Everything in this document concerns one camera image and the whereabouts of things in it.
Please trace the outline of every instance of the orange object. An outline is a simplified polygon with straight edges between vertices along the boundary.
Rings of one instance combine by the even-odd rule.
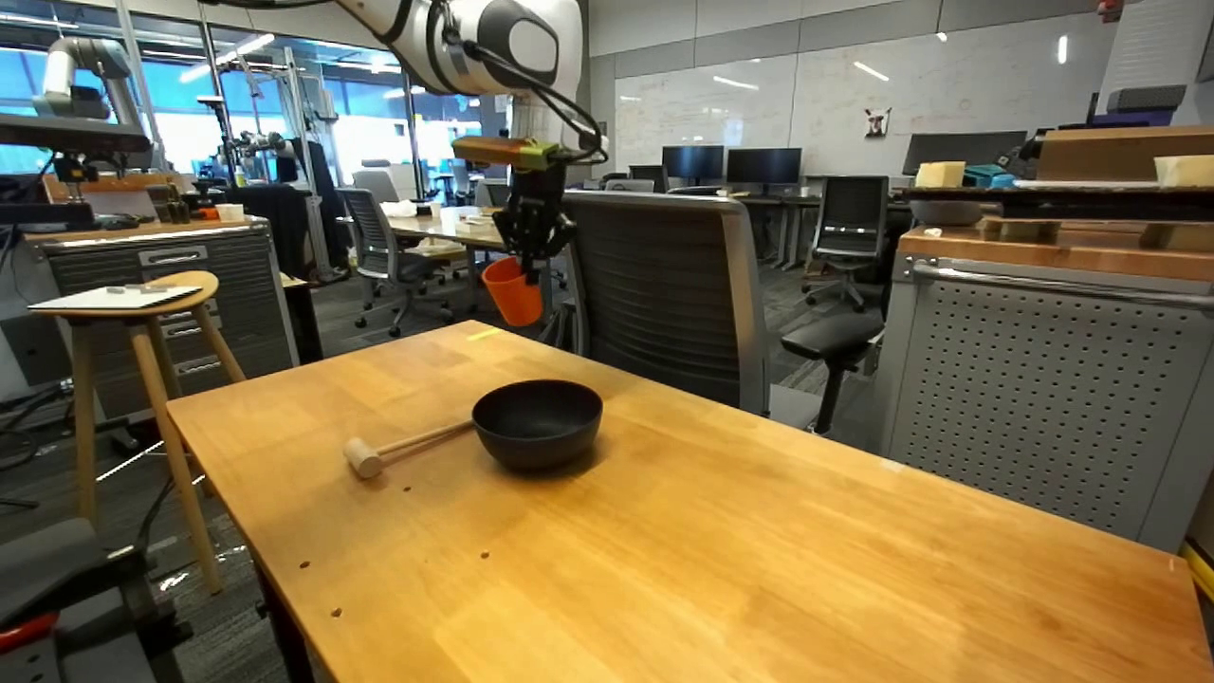
[[[495,306],[508,325],[537,325],[544,320],[539,286],[527,286],[516,259],[496,259],[481,273]]]

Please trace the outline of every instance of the gray mesh panel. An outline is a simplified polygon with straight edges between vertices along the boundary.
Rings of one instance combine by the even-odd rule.
[[[983,286],[922,286],[892,456],[1137,534],[1211,320]]]

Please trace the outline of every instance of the stool leg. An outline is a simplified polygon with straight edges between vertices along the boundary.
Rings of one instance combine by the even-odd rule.
[[[240,383],[243,369],[240,369],[236,351],[228,348],[224,332],[217,329],[213,315],[207,310],[207,303],[194,306],[194,320],[198,320],[207,341],[213,345],[213,351],[219,358],[228,379]]]
[[[94,372],[92,329],[74,321],[74,427],[78,427],[78,507],[98,525],[98,431],[94,431]]]
[[[219,566],[217,566],[217,554],[213,554],[213,534],[207,530],[203,502],[194,494],[194,474],[189,474],[189,461],[186,461],[186,448],[184,448],[184,435],[179,435],[175,420],[167,417],[167,391],[164,391],[164,377],[161,377],[154,325],[155,321],[133,321],[130,325],[130,345],[138,351],[140,379],[146,379],[146,391],[149,391],[149,405],[154,405],[154,417],[155,417],[155,427],[161,427],[161,441],[164,441],[164,456],[167,456],[175,488],[179,488],[179,502],[184,502],[184,511],[186,511],[189,547],[194,547],[194,558],[198,558],[198,568],[203,568],[203,584],[209,592],[219,592]]]
[[[184,383],[179,383],[179,372],[175,372],[175,359],[167,351],[167,341],[164,341],[164,325],[154,321],[154,341],[155,341],[155,359],[161,359],[161,377],[164,377],[164,391],[167,394],[184,394]]]

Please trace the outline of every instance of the chair back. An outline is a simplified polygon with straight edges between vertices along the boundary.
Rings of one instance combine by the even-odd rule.
[[[372,279],[386,279],[398,273],[398,246],[386,226],[379,201],[369,188],[341,187],[337,188],[350,216],[350,249],[353,270]]]
[[[570,195],[576,348],[768,412],[758,263],[747,208],[682,195]]]
[[[812,255],[821,259],[879,259],[883,246],[883,176],[834,176],[825,183],[821,226]]]

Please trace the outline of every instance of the black pan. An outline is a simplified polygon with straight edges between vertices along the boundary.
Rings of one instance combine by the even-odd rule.
[[[477,398],[470,420],[505,470],[546,474],[594,456],[604,398],[567,379],[508,383]]]

